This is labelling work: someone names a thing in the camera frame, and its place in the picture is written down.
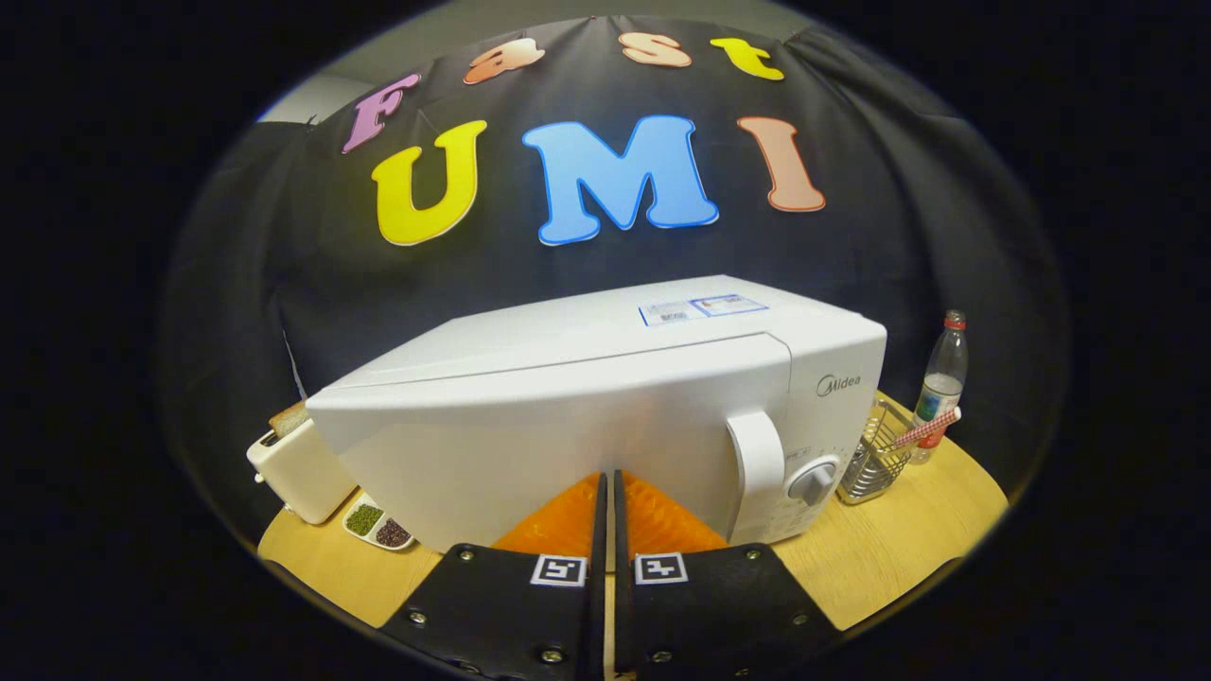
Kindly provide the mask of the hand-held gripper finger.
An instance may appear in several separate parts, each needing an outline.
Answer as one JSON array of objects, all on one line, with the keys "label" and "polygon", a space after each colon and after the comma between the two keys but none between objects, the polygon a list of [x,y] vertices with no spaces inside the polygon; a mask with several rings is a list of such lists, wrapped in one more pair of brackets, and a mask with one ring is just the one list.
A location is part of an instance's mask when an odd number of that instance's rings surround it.
[{"label": "hand-held gripper finger", "polygon": [[615,673],[636,680],[787,680],[842,641],[771,546],[630,551],[613,474]]},{"label": "hand-held gripper finger", "polygon": [[589,555],[450,546],[379,628],[457,680],[601,680],[608,477],[593,480]]}]

